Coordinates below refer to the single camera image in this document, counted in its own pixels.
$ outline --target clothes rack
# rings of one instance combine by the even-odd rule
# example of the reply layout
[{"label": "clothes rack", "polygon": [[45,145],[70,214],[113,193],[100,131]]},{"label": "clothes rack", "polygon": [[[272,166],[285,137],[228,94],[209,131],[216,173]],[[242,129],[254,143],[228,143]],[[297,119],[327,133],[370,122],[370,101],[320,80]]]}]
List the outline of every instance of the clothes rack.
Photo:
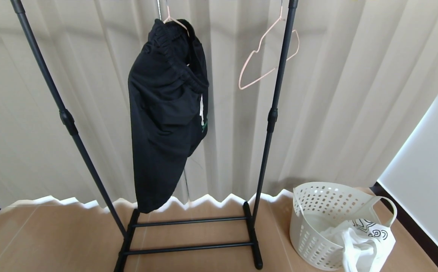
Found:
[{"label": "clothes rack", "polygon": [[[288,57],[288,47],[291,40],[291,31],[293,29],[293,21],[295,20],[295,12],[298,6],[298,0],[290,0],[288,4],[288,16],[286,19],[286,29],[283,37],[283,45],[281,47],[281,56],[279,58],[279,66],[278,66],[278,76],[276,77],[276,85],[273,96],[273,102],[271,106],[271,110],[269,110],[268,114],[268,125],[267,125],[267,133],[266,133],[266,141],[264,143],[264,152],[262,155],[261,162],[261,170],[259,173],[259,181],[258,188],[256,192],[256,198],[254,202],[254,209],[251,214],[251,210],[249,204],[244,202],[243,210],[244,216],[237,217],[221,217],[221,218],[209,218],[209,219],[199,219],[199,220],[181,220],[181,221],[169,221],[169,222],[154,222],[154,223],[138,223],[139,212],[137,209],[134,209],[130,218],[130,222],[125,229],[122,224],[117,211],[115,210],[108,193],[98,176],[98,173],[91,161],[88,152],[86,151],[85,145],[79,136],[78,130],[74,124],[74,119],[71,113],[65,107],[63,100],[60,97],[60,94],[53,82],[53,78],[46,66],[45,60],[41,51],[39,49],[38,43],[36,42],[36,38],[34,37],[31,26],[29,25],[28,19],[26,17],[26,13],[24,11],[24,6],[21,0],[10,0],[14,11],[17,14],[19,22],[24,31],[24,35],[28,40],[31,51],[33,52],[34,57],[36,58],[36,62],[43,74],[43,77],[48,85],[48,88],[53,96],[56,105],[59,109],[60,118],[62,123],[68,129],[69,134],[73,138],[73,141],[76,144],[83,160],[85,161],[86,167],[90,171],[91,176],[93,177],[93,181],[95,181],[98,190],[100,191],[105,203],[107,204],[110,213],[112,214],[113,219],[117,223],[119,230],[123,236],[122,247],[119,251],[117,263],[115,265],[115,272],[122,272],[125,266],[125,262],[127,260],[127,256],[129,255],[141,255],[141,254],[150,254],[150,253],[164,253],[164,252],[175,252],[175,251],[188,251],[188,250],[199,250],[199,249],[213,249],[213,248],[225,248],[225,247],[236,247],[236,246],[251,246],[253,260],[255,267],[260,270],[262,268],[262,258],[259,249],[259,243],[256,237],[256,232],[254,230],[254,223],[256,222],[256,217],[258,215],[259,201],[261,196],[262,184],[264,181],[264,173],[266,171],[266,163],[268,161],[269,148],[271,146],[271,139],[273,136],[273,131],[275,128],[276,120],[278,119],[278,101],[279,101],[279,93],[281,91],[281,83],[283,81],[284,70],[286,66],[286,59]],[[171,248],[158,248],[158,249],[143,249],[143,250],[131,250],[130,245],[133,239],[134,231],[137,227],[153,227],[153,226],[163,226],[163,225],[173,225],[173,224],[197,224],[197,223],[205,223],[205,222],[219,222],[219,221],[233,221],[233,220],[245,220],[246,227],[249,233],[249,241],[245,242],[237,242],[237,243],[218,243],[218,244],[208,244],[203,246],[181,246],[181,247],[171,247]]]}]

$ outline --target laundry basket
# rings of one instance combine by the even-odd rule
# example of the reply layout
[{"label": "laundry basket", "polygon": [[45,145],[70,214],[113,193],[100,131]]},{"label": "laundry basket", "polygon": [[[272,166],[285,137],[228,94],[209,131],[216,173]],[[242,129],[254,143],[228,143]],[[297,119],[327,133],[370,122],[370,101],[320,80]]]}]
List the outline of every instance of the laundry basket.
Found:
[{"label": "laundry basket", "polygon": [[293,247],[307,263],[318,269],[332,271],[342,268],[343,247],[320,233],[345,220],[358,218],[381,224],[373,210],[373,205],[380,199],[379,196],[329,182],[309,182],[296,187],[293,189],[294,209],[290,225]]}]

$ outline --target curtain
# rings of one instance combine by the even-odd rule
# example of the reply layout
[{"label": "curtain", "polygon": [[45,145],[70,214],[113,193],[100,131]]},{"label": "curtain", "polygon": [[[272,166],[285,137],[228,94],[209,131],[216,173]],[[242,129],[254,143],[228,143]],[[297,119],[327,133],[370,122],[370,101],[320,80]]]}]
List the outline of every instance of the curtain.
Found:
[{"label": "curtain", "polygon": [[[287,3],[284,1],[284,17]],[[127,77],[161,0],[23,0],[65,105],[112,200],[135,202]],[[181,201],[256,191],[276,72],[240,91],[249,53],[280,0],[169,0],[203,44],[209,131],[188,159]],[[285,24],[243,85],[278,65]],[[371,186],[438,93],[438,0],[301,0],[264,193],[305,181]],[[293,36],[290,54],[298,42]],[[62,125],[9,1],[0,1],[0,206],[52,195],[103,200]]]}]

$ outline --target pink clothes hanger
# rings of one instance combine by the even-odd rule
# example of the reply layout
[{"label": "pink clothes hanger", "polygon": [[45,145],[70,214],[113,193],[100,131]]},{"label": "pink clothes hanger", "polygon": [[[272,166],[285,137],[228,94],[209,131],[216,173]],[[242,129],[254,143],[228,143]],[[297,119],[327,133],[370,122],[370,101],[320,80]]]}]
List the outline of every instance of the pink clothes hanger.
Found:
[{"label": "pink clothes hanger", "polygon": [[[286,19],[283,18],[283,1],[281,1],[281,10],[280,10],[280,12],[279,12],[279,18],[278,18],[278,20],[276,20],[276,22],[274,22],[274,24],[272,24],[272,26],[270,26],[269,29],[263,34],[263,36],[261,37],[261,39],[260,39],[260,41],[259,41],[259,47],[258,47],[258,49],[257,49],[257,50],[253,50],[253,51],[250,53],[248,59],[246,60],[246,62],[245,62],[244,65],[243,65],[243,69],[241,70],[241,74],[239,74],[239,83],[238,83],[238,86],[239,86],[239,89],[240,89],[240,90],[244,90],[245,88],[248,88],[249,86],[253,85],[254,83],[256,83],[256,82],[258,82],[258,81],[260,81],[260,80],[263,79],[265,76],[267,76],[268,74],[270,74],[271,72],[273,72],[274,70],[276,70],[276,69],[278,68],[278,67],[274,67],[273,69],[271,69],[271,70],[270,70],[269,72],[267,72],[266,74],[263,74],[259,79],[256,79],[255,81],[251,82],[250,84],[248,84],[248,85],[246,85],[246,86],[241,86],[241,80],[242,80],[242,78],[243,78],[243,73],[244,73],[244,70],[245,70],[246,66],[248,66],[249,60],[251,59],[252,55],[254,55],[255,53],[258,53],[258,52],[259,52],[259,50],[261,49],[261,43],[262,43],[262,40],[264,39],[264,37],[266,37],[266,35],[267,35],[267,34],[269,33],[269,31],[273,28],[273,26],[275,26],[279,21],[286,21]],[[298,51],[300,50],[300,36],[298,35],[298,32],[296,31],[296,29],[293,30],[292,33],[295,33],[295,34],[296,34],[296,38],[298,39],[298,48],[296,49],[296,52],[295,52],[294,54],[292,54],[290,57],[288,57],[288,58],[286,59],[286,61],[288,61],[289,59],[291,59],[292,57],[294,57],[294,56],[298,53]]]},{"label": "pink clothes hanger", "polygon": [[174,22],[176,22],[177,24],[179,24],[179,26],[182,26],[182,27],[187,31],[187,36],[190,37],[190,35],[188,34],[188,29],[187,29],[187,27],[184,26],[184,24],[182,24],[181,22],[179,22],[179,21],[175,20],[174,18],[170,17],[169,2],[168,2],[167,0],[165,0],[165,4],[167,5],[167,14],[168,14],[168,17],[163,21],[163,23],[165,24],[165,23],[170,22],[170,21],[174,21]]}]

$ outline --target rack base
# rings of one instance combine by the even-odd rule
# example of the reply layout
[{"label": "rack base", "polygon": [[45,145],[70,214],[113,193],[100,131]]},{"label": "rack base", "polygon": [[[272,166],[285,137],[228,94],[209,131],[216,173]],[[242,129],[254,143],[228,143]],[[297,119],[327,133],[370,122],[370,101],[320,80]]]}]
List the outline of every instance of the rack base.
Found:
[{"label": "rack base", "polygon": [[[238,216],[238,217],[221,217],[221,218],[209,218],[209,219],[198,219],[198,220],[166,221],[166,222],[140,224],[137,222],[140,213],[137,209],[135,209],[131,214],[130,222],[127,227],[127,235],[123,240],[122,248],[120,249],[119,258],[117,259],[117,264],[115,265],[114,272],[123,271],[125,267],[125,262],[127,261],[127,256],[129,255],[142,255],[142,254],[152,254],[152,253],[162,253],[162,252],[176,252],[176,251],[213,249],[213,248],[236,247],[236,246],[251,246],[254,266],[256,267],[256,269],[260,270],[262,269],[261,252],[259,251],[259,243],[256,237],[256,231],[254,230],[251,210],[247,202],[244,202],[243,210],[244,210],[244,216]],[[170,247],[170,248],[130,250],[133,234],[135,233],[135,229],[137,227],[153,227],[153,226],[165,226],[171,224],[194,224],[194,223],[234,221],[234,220],[245,220],[246,227],[248,228],[249,238],[250,238],[249,241],[238,242],[238,243],[207,244],[203,246],[180,246],[180,247]]]}]

